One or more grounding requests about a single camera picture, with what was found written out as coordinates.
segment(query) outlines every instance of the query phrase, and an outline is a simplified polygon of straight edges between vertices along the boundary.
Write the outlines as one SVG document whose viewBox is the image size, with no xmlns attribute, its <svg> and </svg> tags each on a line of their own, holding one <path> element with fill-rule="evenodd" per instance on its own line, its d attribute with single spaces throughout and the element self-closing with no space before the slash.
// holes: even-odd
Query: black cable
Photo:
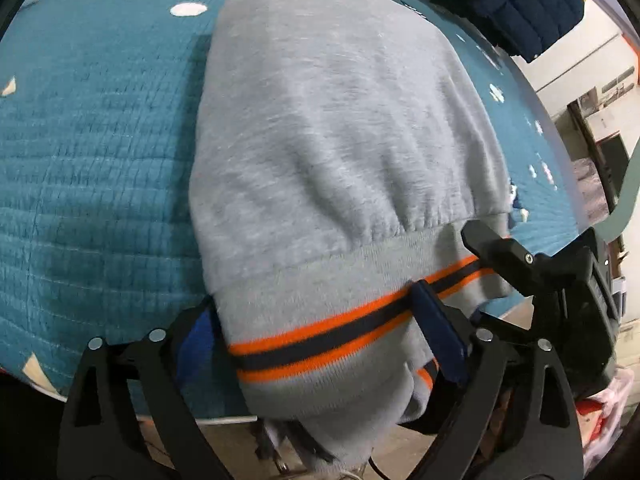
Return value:
<svg viewBox="0 0 640 480">
<path fill-rule="evenodd" d="M 373 462 L 373 457 L 369 457 L 369 465 L 371 466 L 371 468 L 373 469 L 373 471 L 376 472 L 376 474 L 382 478 L 382 480 L 391 480 L 391 478 L 389 478 L 387 475 L 385 475 L 382 471 L 380 471 L 380 468 L 378 468 L 378 466 L 376 465 L 375 462 Z"/>
</svg>

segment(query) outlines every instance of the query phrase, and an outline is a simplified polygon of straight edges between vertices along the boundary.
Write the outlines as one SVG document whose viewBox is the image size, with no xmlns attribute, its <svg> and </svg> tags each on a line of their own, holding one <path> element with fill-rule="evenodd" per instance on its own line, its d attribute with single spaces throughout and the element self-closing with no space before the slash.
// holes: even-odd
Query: navy blue clothing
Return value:
<svg viewBox="0 0 640 480">
<path fill-rule="evenodd" d="M 495 45 L 531 62 L 575 27 L 584 0 L 433 0 L 467 19 Z"/>
</svg>

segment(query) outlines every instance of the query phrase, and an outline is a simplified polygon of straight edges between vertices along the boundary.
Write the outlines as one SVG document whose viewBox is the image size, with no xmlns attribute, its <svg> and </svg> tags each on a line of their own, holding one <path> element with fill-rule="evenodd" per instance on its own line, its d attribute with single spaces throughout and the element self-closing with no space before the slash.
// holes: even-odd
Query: orange stripe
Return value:
<svg viewBox="0 0 640 480">
<path fill-rule="evenodd" d="M 428 371 L 424 368 L 420 368 L 418 370 L 418 375 L 422 377 L 422 380 L 427 383 L 427 386 L 430 390 L 433 390 L 433 378 L 429 375 Z"/>
<path fill-rule="evenodd" d="M 463 267 L 467 266 L 471 262 L 476 261 L 477 259 L 478 258 L 476 256 L 468 256 L 463 260 L 450 265 L 446 269 L 440 270 L 432 274 L 431 276 L 427 276 L 425 280 L 429 283 L 437 282 L 443 277 L 462 269 Z M 266 337 L 264 339 L 256 339 L 253 341 L 248 341 L 246 343 L 231 344 L 228 347 L 229 353 L 231 353 L 232 355 L 255 354 L 303 341 L 315 335 L 328 332 L 329 330 L 338 326 L 345 325 L 356 319 L 360 319 L 361 317 L 364 317 L 375 310 L 383 308 L 384 306 L 387 306 L 388 304 L 402 298 L 405 294 L 407 294 L 408 290 L 408 287 L 402 288 L 397 292 L 387 294 L 382 298 L 378 298 L 377 300 L 371 301 L 370 303 L 366 303 L 363 306 L 355 308 L 354 310 L 350 310 L 343 314 L 338 314 L 337 316 L 329 317 L 327 319 L 316 321 L 315 323 L 293 329 L 290 332 L 285 332 L 284 334 Z"/>
<path fill-rule="evenodd" d="M 477 256 L 473 256 L 473 255 L 467 256 L 463 260 L 460 260 L 459 262 L 456 262 L 455 264 L 450 265 L 446 269 L 439 270 L 438 272 L 431 274 L 430 276 L 427 276 L 424 280 L 428 283 L 437 282 L 438 280 L 441 280 L 445 276 L 449 276 L 450 274 L 453 274 L 457 270 L 462 269 L 462 267 L 468 266 L 468 264 L 473 263 L 477 259 L 478 259 Z"/>
<path fill-rule="evenodd" d="M 462 289 L 465 285 L 468 285 L 473 280 L 477 280 L 481 276 L 486 276 L 488 274 L 493 274 L 495 271 L 493 269 L 480 269 L 476 270 L 473 274 L 468 275 L 466 278 L 463 278 L 459 282 L 457 282 L 454 286 L 449 287 L 447 290 L 443 290 L 438 297 L 442 300 L 444 298 L 448 298 L 452 294 L 455 294 L 457 291 Z"/>
<path fill-rule="evenodd" d="M 329 350 L 328 352 L 305 359 L 304 361 L 278 368 L 269 368 L 268 370 L 251 372 L 238 370 L 238 378 L 247 383 L 276 381 L 278 379 L 284 379 L 294 375 L 304 374 L 312 370 L 317 370 L 318 368 L 327 366 L 328 364 L 331 364 L 347 355 L 356 353 L 361 348 L 364 348 L 366 345 L 373 343 L 376 339 L 379 339 L 388 332 L 391 332 L 395 327 L 408 321 L 411 316 L 411 311 L 407 310 L 368 334 L 360 336 L 359 338 L 356 338 L 342 346 L 338 346 L 338 348 Z"/>
</svg>

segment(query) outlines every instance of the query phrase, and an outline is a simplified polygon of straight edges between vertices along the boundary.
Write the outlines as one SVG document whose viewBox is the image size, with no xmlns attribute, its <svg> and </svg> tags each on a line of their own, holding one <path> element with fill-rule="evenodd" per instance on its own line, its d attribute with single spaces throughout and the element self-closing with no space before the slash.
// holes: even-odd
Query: metal screw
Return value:
<svg viewBox="0 0 640 480">
<path fill-rule="evenodd" d="M 538 339 L 538 346 L 545 352 L 551 352 L 551 349 L 553 348 L 553 345 L 546 339 Z"/>
<path fill-rule="evenodd" d="M 166 332 L 161 328 L 156 328 L 149 332 L 149 341 L 158 343 L 166 337 Z"/>
<path fill-rule="evenodd" d="M 94 337 L 93 339 L 91 339 L 91 341 L 87 343 L 87 346 L 89 347 L 89 350 L 97 350 L 102 346 L 102 338 Z"/>
<path fill-rule="evenodd" d="M 489 343 L 494 339 L 494 335 L 491 333 L 491 331 L 485 328 L 479 328 L 478 330 L 476 330 L 476 337 L 480 341 L 484 341 L 485 343 Z"/>
</svg>

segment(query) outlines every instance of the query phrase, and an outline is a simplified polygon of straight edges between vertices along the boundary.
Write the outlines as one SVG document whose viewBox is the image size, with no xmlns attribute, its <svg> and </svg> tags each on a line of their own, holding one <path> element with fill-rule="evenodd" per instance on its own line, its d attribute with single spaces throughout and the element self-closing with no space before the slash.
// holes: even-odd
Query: blue fabric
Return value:
<svg viewBox="0 0 640 480">
<path fill-rule="evenodd" d="M 189 1 L 208 11 L 169 13 Z M 25 378 L 35 354 L 66 394 L 89 339 L 139 339 L 203 298 L 187 191 L 224 1 L 42 0 L 0 42 L 0 86 L 17 81 L 0 98 L 0 365 L 12 374 Z M 513 236 L 555 253 L 577 235 L 566 192 L 575 183 L 563 181 L 510 69 L 456 20 L 402 1 L 449 38 L 486 106 L 530 211 Z M 242 415 L 232 364 L 214 343 L 183 394 L 196 416 Z M 138 390 L 134 402 L 145 411 Z"/>
<path fill-rule="evenodd" d="M 422 280 L 411 286 L 409 297 L 415 322 L 428 341 L 433 359 L 440 365 L 440 372 L 447 381 L 466 385 L 468 348 L 442 310 L 437 293 Z"/>
<path fill-rule="evenodd" d="M 584 16 L 584 0 L 455 0 L 454 6 L 491 41 L 528 62 Z"/>
<path fill-rule="evenodd" d="M 175 359 L 175 382 L 178 386 L 184 386 L 196 376 L 200 367 L 206 362 L 206 357 L 214 351 L 218 334 L 220 334 L 220 324 L 213 325 L 211 312 L 206 308 L 193 323 L 191 331 L 178 350 Z"/>
</svg>

